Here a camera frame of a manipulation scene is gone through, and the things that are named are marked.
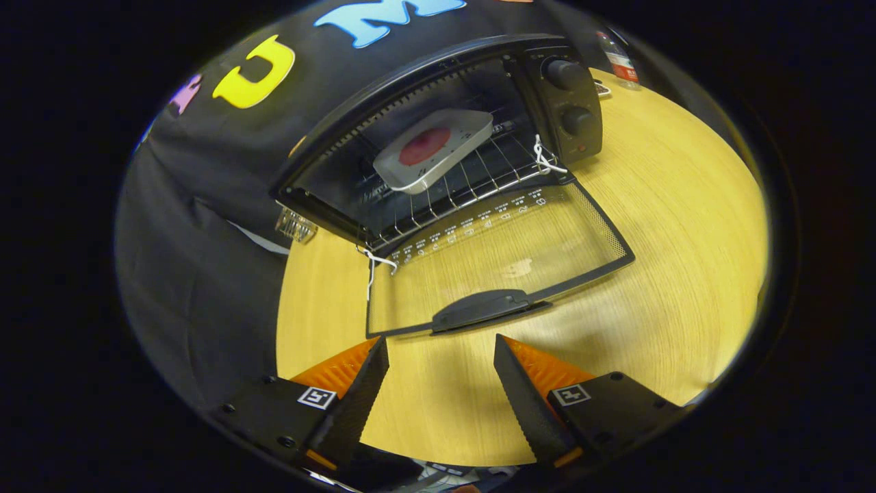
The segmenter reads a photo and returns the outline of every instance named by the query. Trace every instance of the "white string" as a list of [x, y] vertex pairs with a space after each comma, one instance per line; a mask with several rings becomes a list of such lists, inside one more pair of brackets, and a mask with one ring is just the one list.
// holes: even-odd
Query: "white string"
[[541, 164], [541, 166], [553, 169], [554, 171], [559, 171], [560, 173], [569, 172], [567, 169], [563, 169], [559, 166], [554, 166], [553, 164], [549, 163], [548, 160], [545, 159], [543, 155], [541, 155], [541, 136], [538, 133], [535, 134], [535, 145], [533, 146], [533, 150], [535, 151], [535, 162]]
[[387, 259], [382, 259], [380, 257], [376, 257], [376, 256], [374, 256], [374, 254], [372, 254], [370, 251], [368, 251], [364, 248], [362, 250], [359, 250], [359, 246], [356, 246], [356, 251], [361, 253], [361, 254], [367, 255], [368, 258], [371, 259], [371, 268], [369, 269], [371, 271], [371, 279], [368, 280], [368, 290], [365, 291], [365, 300], [371, 301], [371, 285], [374, 283], [374, 261], [383, 262], [384, 264], [391, 265], [392, 272], [389, 273], [389, 275], [395, 274], [395, 270], [397, 268], [399, 268], [399, 264], [397, 264], [393, 261], [389, 261]]

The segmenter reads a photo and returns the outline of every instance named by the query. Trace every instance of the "oven door handle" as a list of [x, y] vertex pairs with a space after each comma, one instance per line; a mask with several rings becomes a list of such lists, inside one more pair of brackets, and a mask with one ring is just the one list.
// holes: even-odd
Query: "oven door handle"
[[432, 334], [475, 329], [545, 310], [553, 304], [538, 302], [521, 289], [494, 289], [447, 305], [432, 317]]

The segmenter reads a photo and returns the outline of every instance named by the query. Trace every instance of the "toaster oven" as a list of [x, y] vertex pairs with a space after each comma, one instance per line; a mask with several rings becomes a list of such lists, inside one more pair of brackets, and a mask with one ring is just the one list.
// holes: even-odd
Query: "toaster oven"
[[[371, 261], [367, 336], [525, 315], [633, 261], [566, 169], [602, 148], [585, 67], [560, 36], [470, 41], [361, 89], [293, 148], [270, 190], [286, 231], [306, 237], [312, 222], [388, 261]], [[430, 121], [442, 128], [410, 143], [433, 141], [447, 157], [411, 173], [399, 136]], [[466, 130], [484, 122], [477, 136]], [[468, 147], [448, 149], [451, 131]], [[392, 166], [409, 185], [387, 175]]]

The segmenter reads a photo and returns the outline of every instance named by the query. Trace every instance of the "control panel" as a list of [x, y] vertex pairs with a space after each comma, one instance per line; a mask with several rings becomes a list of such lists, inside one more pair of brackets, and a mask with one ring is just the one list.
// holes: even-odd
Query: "control panel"
[[526, 51], [523, 65], [540, 95], [561, 160], [578, 161], [598, 153], [602, 111], [580, 55], [566, 46], [535, 48]]

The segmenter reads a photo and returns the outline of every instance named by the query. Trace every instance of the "bottle label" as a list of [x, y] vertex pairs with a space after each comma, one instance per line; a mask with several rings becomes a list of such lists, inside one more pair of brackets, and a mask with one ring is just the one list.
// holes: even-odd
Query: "bottle label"
[[614, 75], [617, 75], [621, 79], [626, 79], [627, 81], [639, 81], [639, 76], [636, 75], [635, 69], [632, 68], [630, 59], [619, 54], [607, 53], [605, 55], [608, 56], [608, 61], [611, 62], [611, 68], [614, 70]]

